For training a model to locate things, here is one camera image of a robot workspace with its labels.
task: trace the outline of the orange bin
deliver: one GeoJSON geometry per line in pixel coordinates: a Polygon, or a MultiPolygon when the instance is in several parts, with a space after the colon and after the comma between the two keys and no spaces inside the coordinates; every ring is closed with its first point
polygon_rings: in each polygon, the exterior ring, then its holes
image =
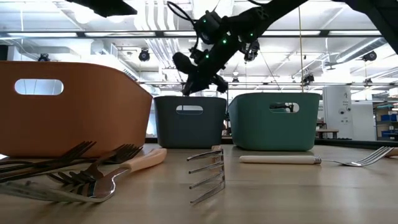
{"type": "Polygon", "coordinates": [[[57,157],[82,141],[84,156],[145,143],[152,96],[119,70],[88,63],[0,62],[0,154],[57,157]],[[21,95],[20,79],[60,80],[59,95],[21,95]]]}

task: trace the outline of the dark gray bin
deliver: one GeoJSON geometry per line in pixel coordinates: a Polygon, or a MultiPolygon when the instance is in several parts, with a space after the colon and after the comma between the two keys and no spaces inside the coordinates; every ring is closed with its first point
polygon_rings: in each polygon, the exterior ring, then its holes
{"type": "Polygon", "coordinates": [[[160,146],[172,149],[207,149],[221,144],[225,99],[158,96],[154,101],[157,142],[160,146]],[[203,111],[191,110],[192,106],[200,106],[203,111]]]}

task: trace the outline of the green plastic basket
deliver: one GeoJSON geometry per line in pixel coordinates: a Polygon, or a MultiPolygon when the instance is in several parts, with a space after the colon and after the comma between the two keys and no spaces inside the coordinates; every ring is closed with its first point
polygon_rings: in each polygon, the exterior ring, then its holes
{"type": "Polygon", "coordinates": [[[255,151],[308,151],[314,146],[320,95],[248,93],[229,106],[235,145],[255,151]],[[299,110],[272,110],[274,103],[296,103],[299,110]]]}

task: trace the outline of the gray plastic basket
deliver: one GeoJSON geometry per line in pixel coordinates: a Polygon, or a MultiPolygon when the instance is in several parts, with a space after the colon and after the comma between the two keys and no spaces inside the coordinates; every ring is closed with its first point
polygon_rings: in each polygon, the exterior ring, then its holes
{"type": "Polygon", "coordinates": [[[225,99],[159,96],[154,101],[157,142],[162,147],[207,149],[221,144],[225,99]]]}
{"type": "Polygon", "coordinates": [[[315,93],[248,93],[229,106],[235,145],[257,151],[307,151],[314,145],[320,95],[315,93]],[[296,103],[299,110],[270,109],[296,103]]]}

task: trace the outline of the fork handle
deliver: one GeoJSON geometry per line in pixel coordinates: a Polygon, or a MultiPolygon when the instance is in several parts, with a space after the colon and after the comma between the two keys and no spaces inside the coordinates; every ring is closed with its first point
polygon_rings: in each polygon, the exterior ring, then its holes
{"type": "Polygon", "coordinates": [[[130,172],[155,166],[164,161],[167,155],[166,149],[153,149],[148,154],[136,157],[120,164],[120,168],[130,168],[130,172]]]}
{"type": "Polygon", "coordinates": [[[389,152],[385,157],[398,156],[398,148],[394,148],[391,152],[389,152]]]}
{"type": "Polygon", "coordinates": [[[316,156],[241,156],[240,163],[257,164],[320,164],[321,159],[316,156]]]}

